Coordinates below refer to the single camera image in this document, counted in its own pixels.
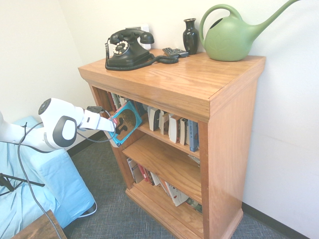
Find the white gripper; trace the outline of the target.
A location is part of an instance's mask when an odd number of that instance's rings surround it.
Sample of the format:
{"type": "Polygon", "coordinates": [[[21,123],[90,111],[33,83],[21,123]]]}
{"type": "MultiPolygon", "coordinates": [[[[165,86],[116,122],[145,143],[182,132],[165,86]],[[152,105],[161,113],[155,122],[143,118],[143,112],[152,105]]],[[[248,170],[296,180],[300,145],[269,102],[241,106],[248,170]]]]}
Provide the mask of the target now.
{"type": "Polygon", "coordinates": [[[102,117],[98,113],[91,112],[89,110],[84,110],[84,116],[82,118],[82,121],[79,124],[80,129],[96,129],[96,130],[103,130],[103,131],[109,131],[114,132],[116,134],[121,134],[122,131],[127,130],[127,126],[124,124],[123,119],[118,119],[116,128],[114,123],[102,117]]]}

